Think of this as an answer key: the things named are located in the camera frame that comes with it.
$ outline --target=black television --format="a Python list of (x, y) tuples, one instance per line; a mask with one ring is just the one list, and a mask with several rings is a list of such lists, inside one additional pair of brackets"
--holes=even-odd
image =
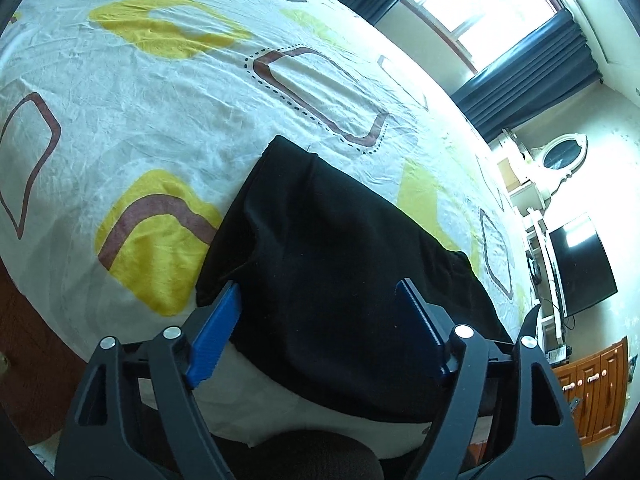
[(587, 213), (549, 233), (568, 316), (618, 291), (607, 253)]

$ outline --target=blue gripper pad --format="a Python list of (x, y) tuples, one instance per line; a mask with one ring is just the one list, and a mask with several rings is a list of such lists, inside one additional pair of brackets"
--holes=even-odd
[(391, 319), (413, 356), (410, 362), (415, 370), (407, 368), (407, 373), (426, 372), (441, 384), (458, 369), (448, 345), (453, 321), (441, 306), (425, 302), (409, 278), (396, 285)]
[(238, 322), (241, 312), (238, 284), (225, 287), (212, 307), (213, 312), (191, 342), (189, 368), (184, 376), (191, 388), (197, 388), (202, 381), (211, 377)]

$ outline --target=cable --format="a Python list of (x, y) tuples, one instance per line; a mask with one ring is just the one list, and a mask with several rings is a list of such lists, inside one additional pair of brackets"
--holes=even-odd
[(558, 311), (558, 314), (560, 315), (560, 319), (562, 322), (562, 326), (564, 326), (567, 330), (573, 330), (575, 328), (575, 314), (572, 314), (571, 317), (574, 318), (574, 325), (569, 327), (565, 322), (564, 319), (562, 319), (562, 312), (560, 312), (560, 309), (558, 307), (556, 307), (553, 302), (551, 300), (548, 300), (547, 298), (540, 298), (540, 300), (546, 301), (547, 303), (549, 303), (554, 309), (556, 309)]

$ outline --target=wooden cabinet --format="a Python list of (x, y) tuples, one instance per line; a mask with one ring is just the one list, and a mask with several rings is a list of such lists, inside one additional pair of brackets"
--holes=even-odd
[(567, 402), (578, 397), (574, 423), (583, 446), (620, 430), (625, 407), (626, 337), (602, 352), (554, 369)]

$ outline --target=white bedsheet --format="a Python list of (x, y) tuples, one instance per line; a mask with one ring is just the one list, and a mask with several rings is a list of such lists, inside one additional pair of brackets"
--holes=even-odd
[[(0, 38), (0, 256), (84, 359), (105, 335), (143, 340), (189, 315), (208, 243), (276, 134), (465, 251), (517, 334), (530, 280), (487, 145), (336, 0), (24, 0), (12, 22)], [(301, 399), (231, 345), (196, 394), (213, 432), (249, 444), (324, 428), (386, 457), (423, 438), (424, 425)]]

